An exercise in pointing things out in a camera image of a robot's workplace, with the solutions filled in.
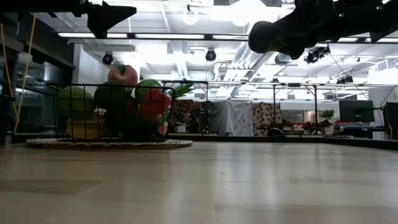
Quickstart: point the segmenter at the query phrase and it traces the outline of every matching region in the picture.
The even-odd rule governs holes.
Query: black wire basket
[[[175,90],[162,86],[58,84],[52,87],[58,141],[165,141]]]

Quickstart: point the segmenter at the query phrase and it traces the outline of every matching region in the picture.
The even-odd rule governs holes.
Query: potted plant
[[[325,120],[325,134],[326,135],[333,134],[332,118],[335,116],[335,111],[333,109],[320,111],[320,116],[322,119]]]

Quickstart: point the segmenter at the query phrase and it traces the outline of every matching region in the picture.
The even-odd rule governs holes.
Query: yellow plush fruit
[[[105,120],[95,113],[90,119],[85,121],[73,120],[73,125],[71,119],[67,122],[67,133],[73,138],[77,139],[100,139],[102,136],[107,134]]]

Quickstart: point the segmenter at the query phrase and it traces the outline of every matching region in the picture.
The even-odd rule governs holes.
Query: wooden floor
[[[0,153],[0,223],[398,223],[398,153],[196,142]]]

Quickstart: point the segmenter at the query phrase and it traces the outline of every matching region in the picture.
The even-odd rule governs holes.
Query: round rug
[[[72,142],[48,138],[29,139],[25,143],[29,146],[52,149],[164,149],[190,146],[193,141],[168,139],[164,142]]]

